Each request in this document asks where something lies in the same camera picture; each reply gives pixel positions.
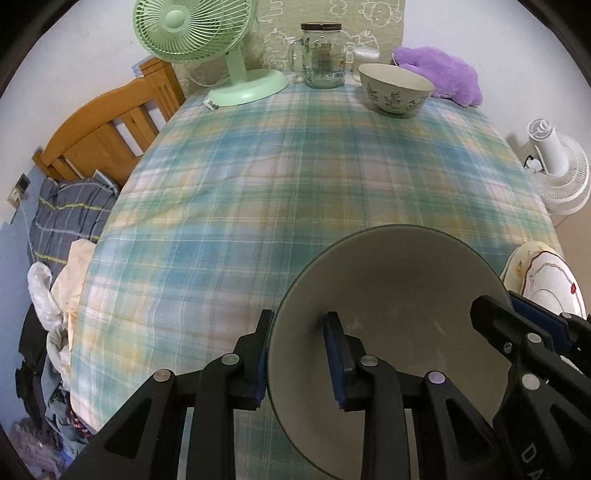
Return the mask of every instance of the fan center hub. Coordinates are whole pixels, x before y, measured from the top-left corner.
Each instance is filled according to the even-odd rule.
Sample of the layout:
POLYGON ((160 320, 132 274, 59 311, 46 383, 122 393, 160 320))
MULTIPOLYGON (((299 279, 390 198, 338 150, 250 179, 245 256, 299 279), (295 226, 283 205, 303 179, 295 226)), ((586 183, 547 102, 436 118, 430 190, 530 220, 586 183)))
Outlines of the fan center hub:
POLYGON ((169 30, 177 30, 181 28, 187 20, 187 14, 183 10, 177 8, 172 9, 164 16, 164 25, 169 30))

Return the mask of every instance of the glass mug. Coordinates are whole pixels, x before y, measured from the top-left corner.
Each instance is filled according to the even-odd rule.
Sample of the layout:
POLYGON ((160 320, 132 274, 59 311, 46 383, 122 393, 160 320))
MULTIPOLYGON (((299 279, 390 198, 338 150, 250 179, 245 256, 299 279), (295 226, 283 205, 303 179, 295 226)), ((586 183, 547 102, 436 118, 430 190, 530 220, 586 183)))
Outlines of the glass mug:
POLYGON ((302 38, 290 43, 288 58, 292 72, 304 76, 312 88, 335 88, 345 84, 345 40, 341 24, 302 23, 302 38), (294 66, 294 47, 301 47, 302 70, 294 66))

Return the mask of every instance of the fan base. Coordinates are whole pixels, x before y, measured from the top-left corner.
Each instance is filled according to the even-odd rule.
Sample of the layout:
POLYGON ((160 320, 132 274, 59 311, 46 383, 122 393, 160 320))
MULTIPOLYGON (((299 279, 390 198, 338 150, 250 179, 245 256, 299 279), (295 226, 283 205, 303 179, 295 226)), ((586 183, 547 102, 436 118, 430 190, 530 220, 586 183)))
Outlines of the fan base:
POLYGON ((227 82, 212 88, 207 97, 217 106, 243 105, 274 95, 289 85, 287 77, 277 70, 249 70, 246 75, 247 82, 227 82))

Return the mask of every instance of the blue wall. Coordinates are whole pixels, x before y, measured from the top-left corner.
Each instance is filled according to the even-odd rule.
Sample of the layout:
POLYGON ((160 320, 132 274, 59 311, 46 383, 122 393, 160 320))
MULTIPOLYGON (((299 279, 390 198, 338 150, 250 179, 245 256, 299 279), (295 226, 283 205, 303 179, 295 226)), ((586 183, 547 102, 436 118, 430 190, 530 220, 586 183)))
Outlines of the blue wall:
MULTIPOLYGON (((45 177, 37 167, 28 177, 31 184, 21 206, 31 226, 45 177)), ((12 223, 0 226, 0 423, 5 430, 10 429, 12 422, 27 416, 22 400, 17 398, 14 371, 22 363, 18 340, 31 304, 27 287, 28 248, 28 229, 19 207, 12 223)))

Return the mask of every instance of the desk fan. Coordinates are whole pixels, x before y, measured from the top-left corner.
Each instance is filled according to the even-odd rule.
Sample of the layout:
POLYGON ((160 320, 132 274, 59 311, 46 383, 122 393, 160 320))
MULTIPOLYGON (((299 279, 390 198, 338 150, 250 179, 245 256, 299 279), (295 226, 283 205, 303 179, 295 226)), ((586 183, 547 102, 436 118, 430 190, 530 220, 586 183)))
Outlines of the desk fan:
POLYGON ((246 70, 241 43, 255 10, 255 0, 137 0, 134 28, 150 53, 171 63, 225 55, 229 81, 212 88, 208 97, 217 106, 241 105, 288 85, 276 70, 246 70))
POLYGON ((528 126, 537 159, 529 156, 525 167, 549 213, 571 215, 589 200, 589 162, 572 138, 556 132, 548 120, 536 118, 528 126))

